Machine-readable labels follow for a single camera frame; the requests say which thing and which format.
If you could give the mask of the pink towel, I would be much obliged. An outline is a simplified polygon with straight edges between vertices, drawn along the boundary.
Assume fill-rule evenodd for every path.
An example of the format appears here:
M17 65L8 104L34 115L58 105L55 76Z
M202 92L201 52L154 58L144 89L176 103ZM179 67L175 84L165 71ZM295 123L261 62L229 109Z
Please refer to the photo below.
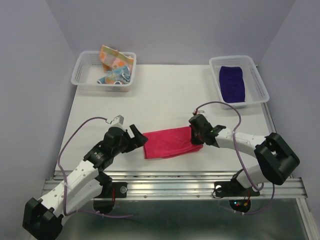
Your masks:
M171 128L143 134L148 141L143 146L144 158L168 159L199 151L202 144L192 144L192 131L189 126Z

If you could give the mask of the purple towel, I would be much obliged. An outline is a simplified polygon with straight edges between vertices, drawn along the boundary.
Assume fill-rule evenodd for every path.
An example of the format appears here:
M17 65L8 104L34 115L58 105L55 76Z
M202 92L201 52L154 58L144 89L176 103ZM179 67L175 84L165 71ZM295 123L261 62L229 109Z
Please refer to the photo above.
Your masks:
M240 67L222 66L219 70L219 84L222 98L226 103L245 102L245 83Z

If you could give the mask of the light blue patterned towel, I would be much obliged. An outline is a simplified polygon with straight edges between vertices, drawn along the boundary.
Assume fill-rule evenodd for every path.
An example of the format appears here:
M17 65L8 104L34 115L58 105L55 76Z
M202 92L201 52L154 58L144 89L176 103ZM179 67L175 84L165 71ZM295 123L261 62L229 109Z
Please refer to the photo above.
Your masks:
M131 81L131 72L127 65L109 71L106 76L96 82L106 85L126 85Z

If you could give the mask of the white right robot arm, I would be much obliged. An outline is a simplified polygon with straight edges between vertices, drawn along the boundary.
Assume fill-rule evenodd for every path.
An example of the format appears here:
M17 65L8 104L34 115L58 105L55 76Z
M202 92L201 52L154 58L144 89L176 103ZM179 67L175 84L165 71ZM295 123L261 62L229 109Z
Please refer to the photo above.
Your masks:
M257 165L242 168L230 181L220 182L220 196L240 196L267 182L280 186L300 164L298 156L278 133L260 136L234 132L223 125L212 126L202 114L191 117L189 125L192 144L231 149L257 160Z

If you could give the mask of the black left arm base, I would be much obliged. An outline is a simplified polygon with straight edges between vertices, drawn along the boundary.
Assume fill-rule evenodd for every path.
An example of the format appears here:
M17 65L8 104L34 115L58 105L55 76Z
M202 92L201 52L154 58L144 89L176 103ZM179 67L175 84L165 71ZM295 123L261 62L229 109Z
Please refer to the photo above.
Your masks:
M127 197L128 183L113 182L113 179L104 172L101 172L95 179L102 186L102 190L93 200L93 209L101 214L109 214L116 205L116 199Z

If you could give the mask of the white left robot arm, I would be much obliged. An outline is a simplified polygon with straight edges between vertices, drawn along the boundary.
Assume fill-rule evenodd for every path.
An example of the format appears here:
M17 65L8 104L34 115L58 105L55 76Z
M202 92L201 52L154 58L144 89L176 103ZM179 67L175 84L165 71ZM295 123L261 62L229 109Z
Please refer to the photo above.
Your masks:
M130 125L130 129L133 137L121 124L113 124L78 166L69 175L63 175L63 181L39 199L28 200L24 207L23 228L37 240L55 240L69 217L79 212L89 200L108 196L112 178L104 170L117 155L129 153L148 141L135 125Z

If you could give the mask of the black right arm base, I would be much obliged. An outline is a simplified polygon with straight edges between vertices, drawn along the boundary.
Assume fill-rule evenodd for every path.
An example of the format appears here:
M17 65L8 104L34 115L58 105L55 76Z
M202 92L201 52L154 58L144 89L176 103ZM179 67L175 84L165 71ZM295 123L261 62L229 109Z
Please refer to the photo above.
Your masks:
M229 205L236 213L246 214L251 208L251 197L259 197L259 191L254 191L253 187L243 188L240 183L236 181L236 177L243 170L239 170L234 174L230 181L215 182L215 187L212 192L214 199L231 198Z

